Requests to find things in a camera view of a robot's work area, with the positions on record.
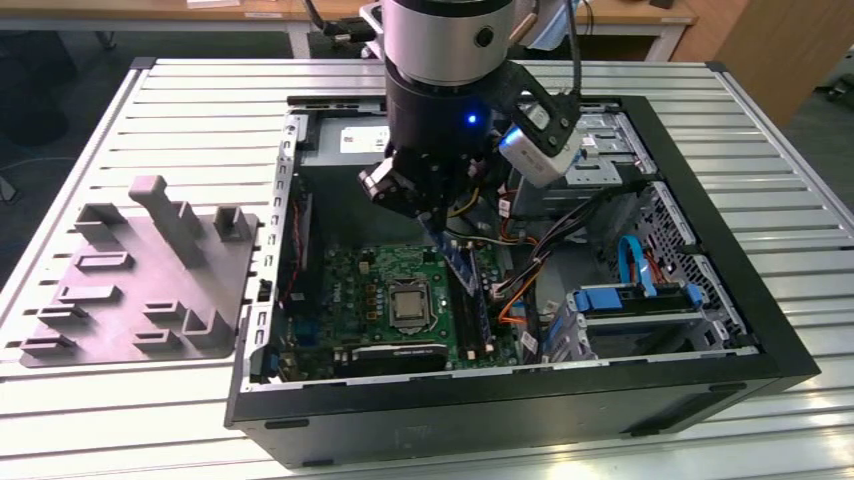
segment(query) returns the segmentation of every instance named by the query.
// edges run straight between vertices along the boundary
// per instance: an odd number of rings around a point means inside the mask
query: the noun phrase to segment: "slotted aluminum surface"
[[[528,63],[546,86],[570,65]],[[854,247],[849,214],[728,75],[702,64],[588,63],[584,93],[646,95],[823,373],[675,436],[331,467],[340,478],[854,476]],[[0,296],[0,346],[80,238],[85,202],[135,209],[135,175],[165,177],[199,214],[261,218],[289,95],[383,93],[376,63],[160,60],[132,70]],[[256,285],[249,283],[251,293]],[[295,474],[221,427],[231,360],[27,370],[0,350],[0,478],[243,479]],[[506,419],[507,428],[524,419]]]

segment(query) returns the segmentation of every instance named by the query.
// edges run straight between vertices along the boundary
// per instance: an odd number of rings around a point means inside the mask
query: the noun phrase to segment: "white label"
[[[524,348],[527,348],[531,353],[536,353],[536,339],[531,336],[531,334],[528,332],[524,332],[522,334],[522,345],[524,345]]]
[[[388,143],[388,127],[347,127],[341,130],[341,153],[381,153]]]
[[[498,215],[503,218],[510,218],[510,200],[504,200],[503,198],[498,201]]]
[[[281,18],[280,13],[272,12],[245,12],[243,16],[245,18]]]
[[[526,115],[531,119],[531,122],[534,122],[534,125],[536,125],[536,128],[543,130],[546,125],[548,125],[548,112],[546,112],[546,109],[536,104],[534,108],[526,112]]]

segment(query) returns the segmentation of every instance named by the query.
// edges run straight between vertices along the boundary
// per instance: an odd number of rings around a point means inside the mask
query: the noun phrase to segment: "cpu socket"
[[[426,283],[393,284],[388,286],[391,314],[388,325],[405,334],[420,331],[430,325],[430,288]]]

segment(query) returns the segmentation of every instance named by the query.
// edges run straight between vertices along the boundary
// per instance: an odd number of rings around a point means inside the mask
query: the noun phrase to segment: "power supply cable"
[[[510,308],[512,307],[512,304],[516,303],[516,301],[519,300],[519,297],[522,297],[522,294],[524,294],[526,290],[531,287],[531,285],[536,281],[536,277],[539,276],[540,272],[542,272],[542,268],[536,270],[536,273],[534,273],[534,275],[531,275],[531,278],[527,279],[527,281],[522,285],[522,288],[519,289],[519,291],[515,293],[515,295],[504,305],[504,308],[502,309],[502,313],[499,313],[498,315],[499,323],[527,323],[527,320],[524,318],[508,317],[507,312],[510,312]]]
[[[63,160],[63,161],[76,161],[77,157],[41,157],[41,158],[28,158],[27,160],[21,160],[19,162],[12,163],[11,165],[5,165],[3,167],[0,167],[0,172],[4,172],[7,170],[11,170],[13,168],[20,167],[21,165],[27,165],[29,163],[36,163],[36,162],[53,162],[57,160]]]
[[[320,13],[315,8],[315,2],[311,0],[303,0],[303,6],[305,7],[305,13],[308,13],[308,18],[311,23],[315,24],[315,27],[323,32],[328,26],[327,22],[320,18]]]
[[[566,0],[566,15],[570,23],[570,51],[572,52],[572,90],[570,95],[575,98],[582,96],[582,50],[578,45],[578,27],[575,25],[574,0]]]

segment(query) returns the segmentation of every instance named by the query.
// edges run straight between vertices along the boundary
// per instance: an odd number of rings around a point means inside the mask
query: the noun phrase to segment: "cable connector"
[[[361,43],[376,40],[376,32],[361,17],[347,17],[335,22],[325,22],[321,32],[336,42]]]

